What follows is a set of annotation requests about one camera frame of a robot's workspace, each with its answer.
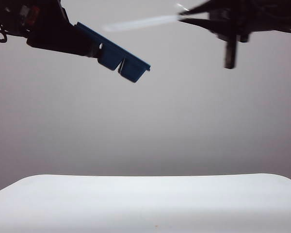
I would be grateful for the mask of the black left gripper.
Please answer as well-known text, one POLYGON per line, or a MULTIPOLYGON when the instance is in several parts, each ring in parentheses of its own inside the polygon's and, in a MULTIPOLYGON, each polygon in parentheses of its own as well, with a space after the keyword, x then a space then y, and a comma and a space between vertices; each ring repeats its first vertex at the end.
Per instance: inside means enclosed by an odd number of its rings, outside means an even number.
POLYGON ((0 34, 44 50, 98 57, 100 43, 73 26, 60 0, 0 0, 0 34))

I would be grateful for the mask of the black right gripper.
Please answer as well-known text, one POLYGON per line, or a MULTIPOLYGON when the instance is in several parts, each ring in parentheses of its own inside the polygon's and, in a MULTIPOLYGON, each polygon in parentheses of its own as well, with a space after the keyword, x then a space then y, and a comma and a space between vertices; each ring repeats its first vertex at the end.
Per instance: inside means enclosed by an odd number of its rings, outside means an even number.
POLYGON ((269 3, 268 0, 209 0, 178 13, 178 21, 207 29, 226 41, 225 68, 233 69, 238 42, 247 43, 251 33, 270 29, 263 13, 269 3), (204 12, 208 12, 209 19, 188 16, 204 12), (224 22, 227 24, 226 34, 223 34, 224 22))

